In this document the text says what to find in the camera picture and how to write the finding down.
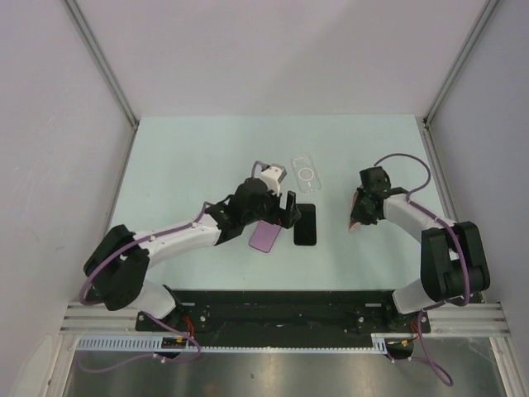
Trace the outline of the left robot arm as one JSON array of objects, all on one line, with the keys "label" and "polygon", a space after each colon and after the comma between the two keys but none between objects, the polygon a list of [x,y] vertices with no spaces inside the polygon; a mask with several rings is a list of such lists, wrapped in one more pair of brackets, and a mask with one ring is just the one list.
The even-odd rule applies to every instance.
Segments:
[{"label": "left robot arm", "polygon": [[289,229],[300,217],[293,191],[277,193],[261,178],[250,177],[223,200],[204,203],[186,222],[149,232],[115,226],[83,267],[86,280],[79,302],[102,304],[109,311],[135,309],[153,317],[164,330],[174,330],[183,311],[169,288],[146,279],[150,268],[189,251],[224,244],[253,223]]}]

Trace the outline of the pink phone case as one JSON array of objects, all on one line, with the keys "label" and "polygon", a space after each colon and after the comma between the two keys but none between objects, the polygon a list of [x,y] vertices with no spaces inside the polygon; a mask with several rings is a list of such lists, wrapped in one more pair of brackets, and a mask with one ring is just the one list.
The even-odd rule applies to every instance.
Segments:
[{"label": "pink phone case", "polygon": [[351,210],[350,210],[350,218],[349,218],[349,226],[348,226],[348,232],[352,233],[356,230],[358,230],[361,226],[361,222],[358,221],[358,219],[355,217],[355,209],[356,209],[356,203],[358,201],[360,195],[360,187],[358,187],[351,200]]}]

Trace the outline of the black phone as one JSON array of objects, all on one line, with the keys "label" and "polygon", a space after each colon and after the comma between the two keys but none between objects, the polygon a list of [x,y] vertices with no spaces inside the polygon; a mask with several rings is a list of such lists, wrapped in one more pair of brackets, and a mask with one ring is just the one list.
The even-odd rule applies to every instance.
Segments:
[{"label": "black phone", "polygon": [[300,218],[294,224],[293,243],[296,246],[315,246],[317,244],[317,214],[313,203],[298,205]]}]

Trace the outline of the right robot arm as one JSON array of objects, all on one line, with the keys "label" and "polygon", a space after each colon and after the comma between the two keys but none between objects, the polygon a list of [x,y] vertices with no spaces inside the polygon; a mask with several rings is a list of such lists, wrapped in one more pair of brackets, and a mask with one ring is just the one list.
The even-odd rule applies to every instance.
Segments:
[{"label": "right robot arm", "polygon": [[402,331],[423,309],[465,306],[473,294],[490,287],[478,226],[436,215],[412,200],[410,191],[393,187],[383,167],[373,166],[360,172],[350,226],[383,220],[399,226],[420,245],[418,279],[394,290],[382,303],[381,321],[389,331]]}]

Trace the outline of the clear phone case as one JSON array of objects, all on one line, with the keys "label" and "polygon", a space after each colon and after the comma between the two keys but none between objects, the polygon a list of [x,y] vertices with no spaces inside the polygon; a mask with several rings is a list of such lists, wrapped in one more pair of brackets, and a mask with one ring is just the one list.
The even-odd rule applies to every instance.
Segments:
[{"label": "clear phone case", "polygon": [[309,155],[293,158],[291,164],[301,193],[309,194],[322,188],[317,169]]}]

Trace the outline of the purple phone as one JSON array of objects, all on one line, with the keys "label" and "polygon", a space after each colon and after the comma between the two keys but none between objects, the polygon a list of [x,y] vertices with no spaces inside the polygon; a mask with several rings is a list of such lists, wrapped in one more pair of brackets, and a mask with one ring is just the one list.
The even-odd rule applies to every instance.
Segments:
[{"label": "purple phone", "polygon": [[259,221],[250,237],[249,246],[263,253],[270,253],[282,228],[280,225]]}]

